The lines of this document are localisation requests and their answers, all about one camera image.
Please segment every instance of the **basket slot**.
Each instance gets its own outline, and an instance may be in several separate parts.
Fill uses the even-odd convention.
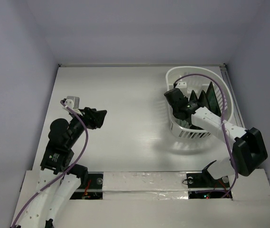
[[[222,110],[223,101],[222,100],[221,101],[218,101],[218,104],[219,104],[220,109]]]
[[[200,138],[200,134],[201,134],[201,133],[195,133],[193,139],[198,139],[198,138]]]
[[[190,139],[193,139],[197,133],[190,133]]]
[[[216,97],[222,97],[221,93],[220,93],[220,89],[218,87],[214,90],[215,90]]]
[[[220,107],[220,110],[221,110],[221,112],[222,112],[223,102],[221,102],[221,103],[219,104],[219,107]],[[225,109],[224,109],[224,110],[226,110],[227,108],[228,108],[228,103],[225,102]]]
[[[183,138],[189,138],[190,137],[190,132],[187,132],[183,135]]]
[[[182,137],[182,135],[184,134],[184,132],[185,132],[185,131],[181,131],[178,137],[180,137],[180,138],[181,138],[181,137]]]

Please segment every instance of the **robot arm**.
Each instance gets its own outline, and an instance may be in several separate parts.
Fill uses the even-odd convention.
[[[13,228],[53,228],[64,206],[80,185],[86,185],[87,168],[75,164],[69,167],[74,152],[72,146],[84,131],[84,127],[76,118],[76,113],[87,129],[101,128],[106,110],[78,109],[79,98],[67,97],[61,101],[70,112],[72,120],[54,120],[50,125],[49,142],[46,147],[37,182],[36,193],[25,206],[21,219],[18,216]]]
[[[188,101],[178,88],[167,91],[164,96],[173,109],[173,115],[180,120],[200,127],[225,142],[221,118],[212,113],[200,101]],[[235,160],[238,173],[249,176],[267,157],[262,135],[256,128],[250,130],[224,122],[229,146]],[[214,161],[203,172],[214,180],[234,173],[230,158]]]

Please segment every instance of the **white tabletop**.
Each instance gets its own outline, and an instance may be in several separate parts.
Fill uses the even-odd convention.
[[[163,96],[170,68],[60,67],[34,169],[40,166],[52,121],[71,120],[60,104],[69,95],[80,97],[80,108],[108,111],[102,128],[89,130],[87,150],[79,161],[89,171],[196,171],[225,156],[226,146],[212,136],[185,141],[171,134]],[[219,67],[206,68],[221,76]],[[84,141],[85,133],[73,147],[74,159]]]

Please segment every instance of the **screw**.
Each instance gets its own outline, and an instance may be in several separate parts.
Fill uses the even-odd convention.
[[[98,178],[97,179],[97,184],[102,184],[103,183],[103,179],[102,178]]]
[[[194,183],[193,177],[188,177],[188,178],[187,178],[187,183],[189,183],[189,184]]]
[[[228,178],[228,177],[222,177],[222,181],[223,181],[224,183],[228,183],[228,182],[229,182],[229,178]]]

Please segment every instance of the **black object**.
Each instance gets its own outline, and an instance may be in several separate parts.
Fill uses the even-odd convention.
[[[45,228],[54,228],[53,220],[52,219],[46,221]]]
[[[97,111],[88,107],[79,111],[82,113],[79,117],[88,129],[101,128],[107,114],[106,110]],[[74,115],[71,116],[73,119],[70,123],[65,119],[57,119],[51,123],[49,142],[41,162],[41,170],[46,168],[58,174],[68,167],[74,155],[71,148],[84,131],[80,121]]]
[[[71,200],[101,200],[103,198],[102,184],[103,173],[88,173],[86,184],[81,184],[79,189],[86,189],[87,183],[90,182],[89,188],[86,190],[84,197],[84,191],[77,191],[71,196]]]
[[[212,82],[210,83],[210,85],[206,91],[206,97],[207,97],[207,100],[210,104],[210,111],[212,113],[214,113],[215,115],[220,117],[221,111],[220,111],[220,107],[219,107],[219,104],[217,101],[217,97],[216,97],[214,86],[213,86]]]
[[[198,191],[189,191],[188,192],[188,198],[189,199],[220,199],[225,192],[221,191],[212,191],[210,192],[198,192]],[[225,198],[233,198],[232,193],[229,192],[229,196],[225,196]]]
[[[215,180],[212,176],[206,172],[187,173],[186,179],[189,189],[205,189],[205,188],[220,188],[222,185],[219,182],[221,179]],[[230,187],[230,183],[224,183],[226,188]]]
[[[212,113],[217,116],[221,116],[220,107],[216,98],[215,90],[213,83],[209,84],[207,92],[204,90],[201,91],[199,98],[194,90],[192,90],[190,98],[183,95],[180,89],[174,88],[165,92],[164,96],[166,97],[170,106],[173,109],[173,115],[182,121],[187,121],[189,124],[192,124],[191,115],[200,107],[206,107]],[[197,126],[190,126],[190,129],[201,129]]]
[[[81,186],[86,186],[88,181],[88,170],[87,167],[76,164],[67,174],[75,175],[77,178],[81,179]]]
[[[249,176],[268,157],[261,132],[256,128],[246,130],[241,138],[236,138],[232,155],[235,159],[238,173]]]

